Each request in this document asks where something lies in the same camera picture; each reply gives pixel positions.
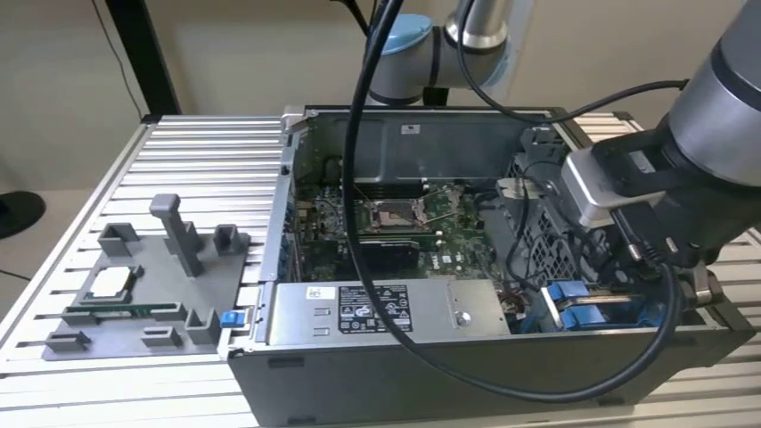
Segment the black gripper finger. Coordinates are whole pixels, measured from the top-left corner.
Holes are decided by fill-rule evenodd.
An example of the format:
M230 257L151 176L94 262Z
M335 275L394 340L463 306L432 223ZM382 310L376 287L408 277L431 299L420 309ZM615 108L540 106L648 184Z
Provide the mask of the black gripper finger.
M715 273L706 264L679 271L679 281L688 310L706 308L724 300L724 292Z

